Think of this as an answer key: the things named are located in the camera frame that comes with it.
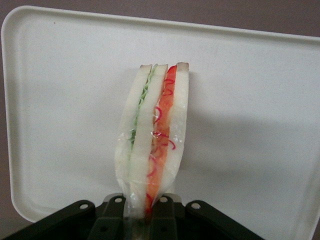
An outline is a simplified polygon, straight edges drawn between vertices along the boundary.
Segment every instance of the white plastic tray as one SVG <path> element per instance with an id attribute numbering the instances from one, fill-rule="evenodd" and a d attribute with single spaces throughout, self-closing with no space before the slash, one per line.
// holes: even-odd
<path id="1" fill-rule="evenodd" d="M 118 123 L 141 64 L 189 62 L 175 193 L 267 240 L 320 212 L 320 39 L 23 6 L 2 26 L 11 196 L 37 221 L 120 191 Z"/>

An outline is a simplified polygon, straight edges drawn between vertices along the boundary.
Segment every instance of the plastic wrap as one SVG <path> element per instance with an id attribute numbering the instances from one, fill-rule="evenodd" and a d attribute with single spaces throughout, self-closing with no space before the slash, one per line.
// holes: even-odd
<path id="1" fill-rule="evenodd" d="M 143 219 L 173 184 L 184 150 L 189 65 L 142 65 L 119 124 L 117 181 L 128 215 Z"/>

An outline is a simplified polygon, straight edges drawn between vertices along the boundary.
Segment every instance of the sandwich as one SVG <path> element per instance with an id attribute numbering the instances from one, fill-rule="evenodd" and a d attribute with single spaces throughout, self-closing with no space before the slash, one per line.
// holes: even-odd
<path id="1" fill-rule="evenodd" d="M 189 64 L 141 65 L 119 123 L 115 173 L 129 216 L 143 219 L 173 184 L 184 150 Z"/>

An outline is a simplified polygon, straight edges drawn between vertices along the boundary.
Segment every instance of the tomato slice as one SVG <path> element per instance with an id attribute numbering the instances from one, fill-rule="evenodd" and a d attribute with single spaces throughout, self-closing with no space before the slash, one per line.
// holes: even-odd
<path id="1" fill-rule="evenodd" d="M 147 189 L 145 197 L 146 216 L 152 212 L 152 204 L 159 192 L 164 166 L 167 159 L 167 150 L 176 148 L 169 139 L 170 135 L 170 109 L 174 103 L 174 92 L 176 82 L 177 65 L 169 68 L 163 81 L 162 94 L 154 111 L 159 112 L 154 121 L 154 132 L 151 152 L 148 161 Z"/>

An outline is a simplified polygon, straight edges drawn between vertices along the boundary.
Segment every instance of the screw hole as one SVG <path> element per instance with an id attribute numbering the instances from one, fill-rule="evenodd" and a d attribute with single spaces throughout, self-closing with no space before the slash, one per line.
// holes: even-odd
<path id="1" fill-rule="evenodd" d="M 79 208 L 80 209 L 87 209 L 88 207 L 89 207 L 89 205 L 84 203 L 84 204 L 81 204 Z"/>
<path id="2" fill-rule="evenodd" d="M 106 232 L 106 231 L 108 231 L 108 228 L 106 226 L 102 226 L 100 228 L 100 232 Z"/>
<path id="3" fill-rule="evenodd" d="M 192 207 L 193 209 L 200 209 L 200 208 L 201 208 L 200 204 L 199 204 L 199 203 L 196 203 L 196 202 L 192 203 L 192 204 L 191 204 L 191 207 Z"/>
<path id="4" fill-rule="evenodd" d="M 116 202 L 116 203 L 121 203 L 121 202 L 122 202 L 122 198 L 121 198 L 121 197 L 117 197 L 117 198 L 114 200 L 114 202 Z"/>
<path id="5" fill-rule="evenodd" d="M 166 232 L 167 230 L 168 230 L 168 228 L 166 226 L 163 226 L 160 228 L 160 231 L 163 233 Z"/>
<path id="6" fill-rule="evenodd" d="M 161 202 L 161 203 L 166 203 L 166 202 L 168 202 L 168 198 L 166 198 L 165 196 L 163 196 L 163 197 L 160 198 L 160 202 Z"/>

